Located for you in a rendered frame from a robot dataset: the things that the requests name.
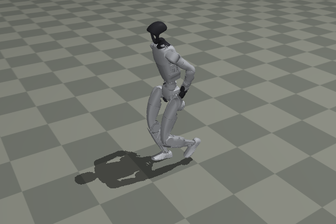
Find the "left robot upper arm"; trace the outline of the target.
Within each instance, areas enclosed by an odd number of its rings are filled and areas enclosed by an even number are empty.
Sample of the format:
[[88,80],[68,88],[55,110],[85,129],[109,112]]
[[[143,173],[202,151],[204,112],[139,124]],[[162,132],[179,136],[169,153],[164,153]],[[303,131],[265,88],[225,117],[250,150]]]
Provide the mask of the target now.
[[192,71],[195,74],[194,66],[184,60],[177,52],[168,50],[165,54],[165,58],[167,58],[170,63],[175,64],[181,69],[186,70],[186,72]]

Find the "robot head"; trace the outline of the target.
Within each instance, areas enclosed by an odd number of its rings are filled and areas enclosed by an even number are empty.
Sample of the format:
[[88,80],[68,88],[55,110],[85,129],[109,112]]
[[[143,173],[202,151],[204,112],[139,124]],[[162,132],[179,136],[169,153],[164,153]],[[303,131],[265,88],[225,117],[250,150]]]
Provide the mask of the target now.
[[[154,22],[147,28],[147,31],[151,33],[153,42],[157,44],[156,46],[157,49],[164,48],[164,47],[161,47],[161,45],[170,46],[170,44],[167,41],[165,41],[164,38],[162,37],[159,38],[159,35],[166,30],[167,30],[167,26],[163,22]],[[154,38],[154,36],[156,38]]]

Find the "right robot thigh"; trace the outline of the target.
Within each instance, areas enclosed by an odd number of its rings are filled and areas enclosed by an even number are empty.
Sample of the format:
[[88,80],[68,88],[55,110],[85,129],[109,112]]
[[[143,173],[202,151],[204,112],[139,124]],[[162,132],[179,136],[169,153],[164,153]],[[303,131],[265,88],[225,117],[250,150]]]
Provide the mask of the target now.
[[163,98],[162,86],[156,86],[153,88],[149,97],[146,118],[148,127],[152,132],[158,132],[161,129],[160,123],[156,120],[161,107],[161,100]]

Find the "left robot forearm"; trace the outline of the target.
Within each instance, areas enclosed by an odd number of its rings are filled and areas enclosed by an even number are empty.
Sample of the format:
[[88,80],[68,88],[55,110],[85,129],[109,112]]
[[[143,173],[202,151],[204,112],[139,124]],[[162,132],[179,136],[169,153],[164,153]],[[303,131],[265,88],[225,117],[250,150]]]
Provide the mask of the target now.
[[186,72],[185,79],[183,81],[183,84],[181,85],[185,87],[184,91],[189,89],[193,79],[194,79],[194,72],[192,71]]

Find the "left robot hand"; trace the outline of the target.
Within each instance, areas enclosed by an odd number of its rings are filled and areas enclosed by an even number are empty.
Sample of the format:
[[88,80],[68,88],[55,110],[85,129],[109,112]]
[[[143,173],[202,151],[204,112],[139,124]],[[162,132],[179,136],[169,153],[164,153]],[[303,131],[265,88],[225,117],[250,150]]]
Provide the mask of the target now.
[[186,92],[187,92],[187,90],[186,91],[184,91],[185,90],[185,87],[184,86],[181,86],[181,88],[180,88],[180,93],[179,93],[179,96],[181,97],[181,98],[183,98],[184,96],[185,96],[185,94],[186,94]]

